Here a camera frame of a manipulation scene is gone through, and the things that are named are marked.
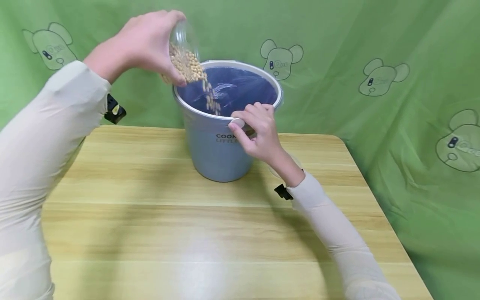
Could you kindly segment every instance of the finger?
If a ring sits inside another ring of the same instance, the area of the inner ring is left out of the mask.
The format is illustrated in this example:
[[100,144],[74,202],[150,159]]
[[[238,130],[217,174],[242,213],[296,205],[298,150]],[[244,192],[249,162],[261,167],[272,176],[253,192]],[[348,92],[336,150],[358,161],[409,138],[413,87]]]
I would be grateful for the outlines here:
[[273,116],[274,112],[275,112],[275,107],[271,104],[262,104],[262,106],[264,107],[264,109],[268,112],[268,114],[270,116]]
[[250,125],[250,127],[252,127],[253,130],[255,131],[258,130],[259,120],[261,119],[253,115],[252,113],[245,110],[237,110],[237,111],[234,111],[231,116],[233,118],[242,119],[245,123]]
[[256,116],[257,118],[261,118],[264,114],[258,109],[258,107],[252,104],[249,104],[245,107],[245,111],[253,114],[254,116]]
[[172,30],[178,22],[186,20],[187,17],[180,11],[169,11],[162,19],[167,28]]
[[247,134],[235,123],[228,124],[228,128],[233,132],[245,152],[251,153],[254,142],[250,140]]
[[265,107],[266,105],[268,105],[268,104],[264,105],[260,102],[255,102],[255,104],[253,106],[258,108],[259,112],[261,112],[263,116],[270,116],[270,113],[268,112],[268,110]]
[[172,63],[169,64],[167,73],[165,75],[170,78],[173,85],[185,86],[187,84],[185,77],[180,74],[180,72],[177,70],[177,68],[175,68]]

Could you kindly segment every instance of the beige sleeve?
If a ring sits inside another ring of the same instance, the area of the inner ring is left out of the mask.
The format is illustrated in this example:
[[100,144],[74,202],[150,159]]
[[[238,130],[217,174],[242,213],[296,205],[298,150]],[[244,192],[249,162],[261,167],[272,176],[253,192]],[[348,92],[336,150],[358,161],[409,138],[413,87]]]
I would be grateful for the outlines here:
[[100,125],[109,90],[74,61],[0,132],[0,299],[52,299],[42,204],[71,154]]
[[295,188],[287,188],[294,209],[301,212],[330,252],[342,276],[347,300],[400,300],[355,227],[308,172]]

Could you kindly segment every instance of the cartoon bear print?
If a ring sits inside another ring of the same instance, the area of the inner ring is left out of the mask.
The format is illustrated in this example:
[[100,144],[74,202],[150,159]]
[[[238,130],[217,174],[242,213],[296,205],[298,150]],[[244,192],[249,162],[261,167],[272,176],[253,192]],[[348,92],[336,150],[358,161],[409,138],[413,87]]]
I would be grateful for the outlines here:
[[50,70],[59,70],[77,59],[68,47],[73,43],[72,36],[58,23],[50,23],[47,29],[22,32],[31,51],[38,53]]
[[363,73],[367,79],[360,85],[360,93],[366,96],[382,96],[385,95],[393,82],[402,82],[410,74],[410,67],[402,63],[396,67],[384,66],[381,59],[370,61]]
[[452,117],[451,133],[436,145],[438,158],[447,166],[462,172],[480,169],[479,116],[472,109],[462,110]]
[[300,45],[290,49],[278,48],[273,40],[268,39],[262,44],[260,54],[267,60],[264,70],[277,80],[285,80],[290,77],[292,64],[303,58],[303,48]]

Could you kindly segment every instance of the green backdrop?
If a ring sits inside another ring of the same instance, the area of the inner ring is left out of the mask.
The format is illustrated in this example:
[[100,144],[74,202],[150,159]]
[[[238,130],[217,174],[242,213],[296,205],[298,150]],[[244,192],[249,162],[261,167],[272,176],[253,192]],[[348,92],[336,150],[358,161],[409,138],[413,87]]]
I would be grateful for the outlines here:
[[[0,127],[61,66],[42,51],[81,60],[160,9],[186,13],[203,60],[273,61],[279,130],[342,138],[435,299],[480,299],[480,1],[3,0]],[[156,74],[112,93],[122,125],[182,126]]]

